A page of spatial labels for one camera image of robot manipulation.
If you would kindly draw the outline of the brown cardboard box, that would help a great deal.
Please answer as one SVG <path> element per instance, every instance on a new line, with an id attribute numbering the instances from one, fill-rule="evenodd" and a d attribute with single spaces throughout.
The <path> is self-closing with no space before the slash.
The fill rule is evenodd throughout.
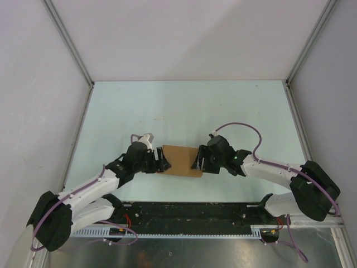
<path id="1" fill-rule="evenodd" d="M 192 169 L 191 166 L 197 157 L 198 148 L 182 147 L 173 145 L 163 145 L 163 154 L 171 167 L 161 175 L 184 176 L 200 178 L 203 175 L 201 170 Z"/>

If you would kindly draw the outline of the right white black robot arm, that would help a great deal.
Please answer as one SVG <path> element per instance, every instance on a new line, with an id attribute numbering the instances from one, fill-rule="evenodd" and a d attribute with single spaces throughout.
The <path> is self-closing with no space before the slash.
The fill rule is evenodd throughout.
<path id="1" fill-rule="evenodd" d="M 284 214 L 304 214 L 322 222 L 341 191 L 322 167 L 314 161 L 280 164 L 260 159 L 248 150 L 235 150 L 221 135 L 211 135 L 200 145 L 191 169 L 218 174 L 226 169 L 233 176 L 259 178 L 289 189 L 286 194 L 268 194 L 260 202 L 258 219 L 272 223 Z"/>

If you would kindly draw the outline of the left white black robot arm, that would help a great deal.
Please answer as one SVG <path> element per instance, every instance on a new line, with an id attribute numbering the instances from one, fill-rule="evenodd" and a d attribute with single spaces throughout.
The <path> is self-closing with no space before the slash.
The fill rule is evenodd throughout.
<path id="1" fill-rule="evenodd" d="M 153 149 L 149 142 L 136 141 L 81 186 L 58 194 L 43 193 L 27 222 L 33 227 L 33 238 L 41 244 L 31 247 L 31 251 L 55 251 L 79 229 L 100 221 L 119 222 L 122 204 L 112 191 L 130 182 L 137 173 L 163 173 L 169 168 L 171 164 L 161 147 Z"/>

